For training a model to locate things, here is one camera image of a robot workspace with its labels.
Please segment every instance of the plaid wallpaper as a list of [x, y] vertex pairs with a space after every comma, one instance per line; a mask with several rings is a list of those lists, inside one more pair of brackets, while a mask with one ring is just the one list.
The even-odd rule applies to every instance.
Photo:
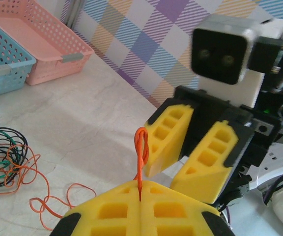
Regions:
[[75, 31], [158, 107], [177, 85], [197, 87], [189, 42], [210, 13], [283, 18], [283, 0], [87, 0]]

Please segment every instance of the orange string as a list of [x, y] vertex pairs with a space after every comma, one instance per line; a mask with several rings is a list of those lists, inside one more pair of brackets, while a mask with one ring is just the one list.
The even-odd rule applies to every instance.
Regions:
[[[22, 147], [22, 148], [27, 148], [30, 150], [30, 152], [32, 153], [32, 157], [30, 159], [28, 159], [28, 161], [26, 161], [22, 166], [20, 165], [17, 165], [15, 164], [12, 159], [10, 158], [9, 156], [9, 152], [10, 150], [12, 150], [13, 148], [15, 147]], [[39, 218], [40, 218], [40, 221], [41, 221], [41, 224], [42, 226], [47, 229], [47, 230], [50, 230], [52, 231], [52, 229], [50, 229], [49, 227], [47, 227], [44, 222], [43, 222], [43, 219], [42, 219], [42, 213], [47, 210], [51, 215], [61, 219], [63, 216], [57, 214], [56, 212], [54, 212], [53, 210], [51, 210], [48, 206], [47, 206], [47, 202], [49, 201], [49, 199], [56, 199], [58, 200], [59, 202], [61, 202], [62, 204], [68, 206], [70, 209], [74, 208], [75, 206], [71, 204], [70, 200], [69, 200], [69, 191], [70, 189], [75, 186], [75, 185], [78, 185], [78, 186], [81, 186], [81, 187], [84, 187], [84, 188], [87, 188], [89, 190], [91, 190], [95, 196], [97, 196], [97, 193], [92, 189], [92, 188], [89, 188], [83, 184], [80, 184], [80, 183], [73, 183], [72, 185], [70, 185], [67, 189], [67, 192], [66, 192], [66, 199], [67, 199], [67, 202], [64, 202], [62, 199], [56, 197], [56, 196], [52, 196], [50, 195], [50, 184], [49, 184], [49, 181], [48, 179], [46, 178], [46, 176], [41, 173], [40, 171], [38, 171], [38, 166], [37, 166], [37, 161], [39, 160], [40, 158], [40, 155], [35, 155], [34, 152], [32, 151], [32, 149], [27, 146], [27, 145], [13, 145], [13, 146], [10, 146], [9, 149], [7, 150], [7, 153], [6, 153], [6, 160], [8, 160], [12, 167], [9, 168], [9, 170], [5, 170], [3, 168], [0, 168], [0, 173], [2, 173], [2, 175], [5, 175], [5, 178], [4, 178], [4, 185], [5, 187], [9, 188], [11, 186], [13, 186], [15, 184], [15, 180], [13, 179], [9, 184], [6, 184], [7, 182], [7, 176], [10, 174], [10, 173], [15, 173], [17, 172], [17, 175], [18, 175], [18, 181], [16, 183], [16, 189], [15, 190], [12, 190], [12, 191], [8, 191], [8, 192], [0, 192], [0, 195], [4, 195], [4, 194], [10, 194], [10, 193], [15, 193], [18, 191], [18, 189], [20, 188], [21, 184], [30, 184], [32, 182], [35, 181], [37, 175], [41, 175], [45, 182], [46, 182], [46, 185], [47, 185], [47, 196], [44, 198], [44, 199], [40, 199], [40, 198], [31, 198], [29, 200], [29, 205], [31, 207], [31, 209], [36, 212], [36, 213], [39, 213]], [[24, 177], [26, 176], [26, 174], [29, 172], [29, 171], [34, 171], [35, 172], [35, 175], [33, 177], [33, 179], [29, 182], [24, 182]], [[34, 201], [38, 201], [41, 203], [41, 206], [40, 206], [40, 210], [37, 210], [34, 206], [33, 206], [33, 202]]]
[[134, 180], [137, 180], [137, 188], [142, 199], [142, 169], [147, 164], [149, 158], [148, 132], [145, 127], [140, 127], [134, 137], [135, 150], [137, 153], [137, 174]]

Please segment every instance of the cable bundle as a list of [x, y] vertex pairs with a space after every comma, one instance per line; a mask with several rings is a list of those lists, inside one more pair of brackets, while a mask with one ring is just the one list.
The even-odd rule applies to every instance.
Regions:
[[27, 140], [20, 132], [11, 128], [0, 128], [0, 187], [14, 180], [19, 171], [16, 166], [22, 166], [27, 159], [27, 146]]

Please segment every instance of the marble surface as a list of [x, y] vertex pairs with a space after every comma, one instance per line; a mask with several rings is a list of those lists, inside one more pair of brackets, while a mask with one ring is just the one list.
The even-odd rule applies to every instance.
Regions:
[[[26, 136], [34, 152], [41, 154], [38, 168], [48, 178], [51, 194], [62, 199], [74, 182], [101, 194], [131, 180], [137, 169], [134, 133], [154, 111], [153, 105], [96, 55], [79, 74], [0, 96], [0, 126]], [[169, 186], [181, 165], [177, 163], [152, 180]], [[44, 198], [46, 194], [45, 181], [38, 177], [16, 194], [0, 196], [0, 236], [48, 236], [50, 232], [41, 226], [39, 215], [28, 203], [30, 198]], [[266, 235], [265, 231], [270, 236], [279, 235], [270, 229], [281, 227], [280, 222], [275, 220], [273, 227], [265, 223], [271, 212], [254, 218], [252, 212], [258, 210], [258, 202], [250, 196], [231, 207], [236, 236]], [[92, 197], [82, 188], [71, 191], [74, 205]], [[49, 206], [58, 214], [68, 210], [54, 200]], [[48, 227], [58, 222], [48, 213], [43, 218]]]

